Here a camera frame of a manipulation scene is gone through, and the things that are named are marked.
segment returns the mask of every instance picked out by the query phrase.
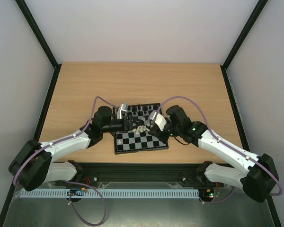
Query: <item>checkered board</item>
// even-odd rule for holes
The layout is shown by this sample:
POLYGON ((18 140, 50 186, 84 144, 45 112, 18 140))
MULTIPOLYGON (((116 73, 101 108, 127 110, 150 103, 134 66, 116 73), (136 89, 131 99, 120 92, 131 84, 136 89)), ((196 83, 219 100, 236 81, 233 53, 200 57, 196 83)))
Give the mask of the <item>checkered board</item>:
MULTIPOLYGON (((130 105, 128 106, 128 112, 123 113, 123 116, 132 115, 144 120, 144 125, 149 123, 148 117, 152 111, 157 110, 160 103, 155 104, 143 104, 143 105, 130 105)), ((149 151, 149 150, 161 150, 168 149, 169 146, 166 143, 162 143, 156 137, 148 134, 147 131, 136 134, 133 131, 129 132, 117 132, 114 138, 115 141, 115 154, 134 153, 137 151, 149 151)))

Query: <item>purple cable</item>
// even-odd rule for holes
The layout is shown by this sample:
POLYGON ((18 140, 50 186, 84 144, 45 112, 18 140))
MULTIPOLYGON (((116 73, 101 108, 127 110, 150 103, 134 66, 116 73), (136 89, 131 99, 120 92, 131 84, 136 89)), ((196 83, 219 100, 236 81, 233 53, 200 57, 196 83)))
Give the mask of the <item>purple cable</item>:
POLYGON ((206 203, 206 204, 214 204, 214 203, 224 202, 224 201, 228 200, 234 192, 235 192, 235 187, 232 188, 232 191, 228 196, 226 196, 224 199, 221 199, 219 201, 204 202, 201 198, 199 198, 199 201, 201 201, 202 203, 206 203))
MULTIPOLYGON (((189 98, 186 98, 186 97, 183 97, 183 96, 175 96, 175 97, 172 97, 172 98, 169 98, 169 99, 165 100, 165 101, 159 106, 159 108, 157 109, 156 116, 155 116, 154 120, 156 120, 157 115, 158 115, 160 109, 162 108, 162 106, 163 106, 165 103, 169 102, 170 100, 176 99, 176 98, 182 98, 182 99, 185 99, 185 100, 191 102, 191 103, 199 110, 200 114, 202 115, 202 117, 203 117, 203 119, 204 119, 204 121, 205 121, 205 124, 206 124, 206 126, 207 126, 207 128, 208 128, 208 131, 210 132, 210 134, 211 134, 216 140, 218 140, 218 137, 216 137, 216 135, 213 133, 213 131, 212 131, 212 129, 210 128, 209 123, 208 123, 208 121, 207 121, 207 119, 206 119, 206 117, 205 117, 205 114, 203 113, 203 111, 201 110, 201 108, 198 106, 198 104, 195 103, 193 100, 191 100, 191 99, 189 99, 189 98)), ((226 147, 232 149, 232 150, 235 151, 236 153, 242 155, 243 157, 247 157, 246 154, 244 154, 243 152, 239 151, 238 149, 232 147, 231 145, 227 144, 227 143, 224 142, 223 140, 220 140, 220 143, 223 144, 224 146, 226 146, 226 147)), ((281 195, 281 194, 283 193, 283 187, 281 186, 281 183, 278 181, 278 179, 277 179, 271 172, 269 172, 268 169, 266 169, 262 164, 258 163, 256 160, 254 160, 254 159, 252 159, 252 158, 250 158, 250 157, 249 157, 248 160, 252 161, 252 162, 255 163, 258 167, 260 167, 261 169, 263 169, 263 170, 276 182, 276 184, 278 185, 280 191, 279 191, 278 193, 270 193, 270 195, 272 195, 272 196, 281 195)))
MULTIPOLYGON (((114 107, 114 108, 118 108, 118 106, 109 103, 108 101, 104 100, 103 98, 101 98, 101 97, 99 97, 99 96, 95 97, 94 104, 93 104, 93 108, 92 108, 92 110, 91 110, 91 114, 90 114, 89 120, 87 121, 87 123, 86 123, 86 125, 84 126, 83 130, 81 130, 78 134, 76 134, 76 136, 81 135, 81 134, 87 129, 87 127, 89 126, 89 123, 91 122, 92 117, 93 117, 93 115, 94 115, 94 111, 95 111, 95 107, 96 107, 96 101, 97 101, 98 98, 101 99, 101 100, 102 100, 103 102, 105 102, 106 104, 108 104, 108 105, 110 105, 110 106, 112 106, 112 107, 114 107)), ((59 140, 56 140, 52 145, 56 145, 57 143, 60 143, 60 142, 69 140, 69 139, 71 139, 71 138, 74 138, 73 135, 68 136, 68 137, 65 137, 65 138, 62 138, 62 139, 59 139, 59 140)), ((18 179, 18 177, 19 177, 21 171, 26 167, 26 165, 27 165, 34 157, 36 157, 41 151, 43 151, 43 150, 45 150, 45 149, 47 149, 47 148, 49 148, 49 147, 50 147, 50 145, 46 145, 46 146, 40 148, 39 150, 37 150, 34 154, 32 154, 32 155, 23 163, 23 165, 19 168, 19 170, 17 171, 17 173, 15 174, 15 177, 14 177, 14 179, 13 179, 13 184, 14 184, 14 186, 18 186, 17 179, 18 179)))
POLYGON ((66 182, 66 183, 71 183, 71 184, 82 185, 82 186, 88 187, 88 188, 94 190, 94 191, 100 196, 100 198, 101 198, 101 200, 102 200, 102 202, 103 202, 103 205, 104 205, 104 215, 103 215, 102 220, 101 220, 99 223, 97 223, 97 224, 93 224, 93 223, 87 222, 87 221, 84 220, 84 219, 81 217, 81 215, 77 212, 76 208, 74 207, 73 203, 71 202, 71 196, 73 195, 73 193, 72 193, 72 194, 70 195, 70 197, 68 198, 68 201, 70 202, 71 207, 74 209, 74 211, 75 211, 77 217, 78 217, 85 225, 88 225, 88 226, 100 226, 100 225, 102 225, 102 224, 105 222, 106 217, 107 217, 107 205, 106 205, 105 199, 103 198, 103 196, 101 195, 101 193, 100 193, 95 187, 92 187, 92 186, 90 186, 90 185, 88 185, 88 184, 78 183, 78 182, 72 182, 72 181, 64 181, 64 182, 66 182))

